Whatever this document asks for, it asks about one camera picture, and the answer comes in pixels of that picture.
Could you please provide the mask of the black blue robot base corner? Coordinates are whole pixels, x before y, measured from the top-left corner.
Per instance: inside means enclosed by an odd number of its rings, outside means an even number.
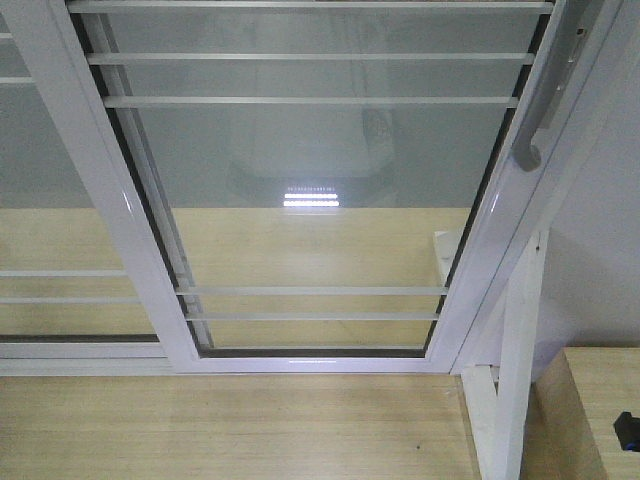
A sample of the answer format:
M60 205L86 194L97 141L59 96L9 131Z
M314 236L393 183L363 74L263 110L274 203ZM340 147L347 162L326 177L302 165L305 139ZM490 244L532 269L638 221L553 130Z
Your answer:
M640 451L640 419L623 411L613 423L614 431L623 451Z

